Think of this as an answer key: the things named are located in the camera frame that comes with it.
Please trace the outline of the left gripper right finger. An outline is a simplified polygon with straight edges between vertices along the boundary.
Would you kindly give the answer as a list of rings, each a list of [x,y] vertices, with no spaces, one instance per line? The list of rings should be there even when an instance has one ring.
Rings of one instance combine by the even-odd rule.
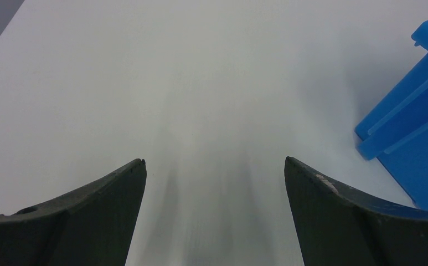
[[[284,175],[305,265],[428,265],[428,211],[372,196],[294,157]]]

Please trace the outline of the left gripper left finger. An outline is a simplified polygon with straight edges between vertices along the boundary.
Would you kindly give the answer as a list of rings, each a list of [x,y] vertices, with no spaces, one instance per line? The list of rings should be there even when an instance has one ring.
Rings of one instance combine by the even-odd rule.
[[[0,214],[0,265],[125,265],[147,179],[136,159],[73,191]]]

